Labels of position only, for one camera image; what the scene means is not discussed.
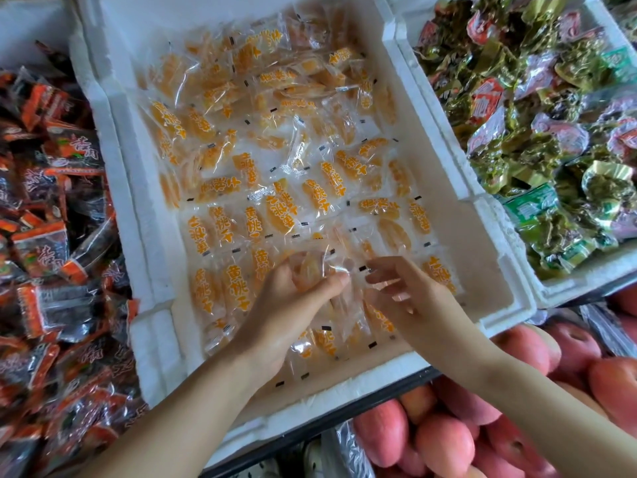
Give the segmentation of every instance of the black shelf edge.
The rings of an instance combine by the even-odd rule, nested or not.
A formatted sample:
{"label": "black shelf edge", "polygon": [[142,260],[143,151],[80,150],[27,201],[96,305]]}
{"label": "black shelf edge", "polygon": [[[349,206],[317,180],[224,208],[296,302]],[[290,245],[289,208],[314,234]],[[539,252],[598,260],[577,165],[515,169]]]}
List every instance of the black shelf edge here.
{"label": "black shelf edge", "polygon": [[361,399],[334,409],[300,428],[290,431],[288,434],[281,435],[265,443],[257,449],[248,451],[246,454],[232,458],[219,465],[211,466],[203,470],[199,478],[227,478],[235,475],[250,466],[256,465],[260,461],[273,458],[280,450],[291,447],[299,442],[310,440],[323,431],[333,428],[354,416],[358,416],[362,412],[372,409],[385,401],[400,396],[412,390],[414,387],[427,384],[429,381],[440,376],[440,374],[441,373],[433,367],[427,367],[415,372]]}

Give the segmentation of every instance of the skin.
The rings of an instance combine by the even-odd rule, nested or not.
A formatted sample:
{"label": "skin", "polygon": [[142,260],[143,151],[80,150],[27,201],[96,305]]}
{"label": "skin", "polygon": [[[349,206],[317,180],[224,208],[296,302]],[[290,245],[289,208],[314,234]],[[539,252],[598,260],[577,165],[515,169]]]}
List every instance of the skin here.
{"label": "skin", "polygon": [[[449,290],[403,257],[368,262],[365,298],[434,367],[501,410],[565,477],[637,476],[637,440],[531,366],[501,351]],[[283,365],[344,273],[296,291],[288,261],[270,272],[235,339],[96,458],[82,477],[198,475],[250,397]],[[232,385],[219,385],[219,382]]]}

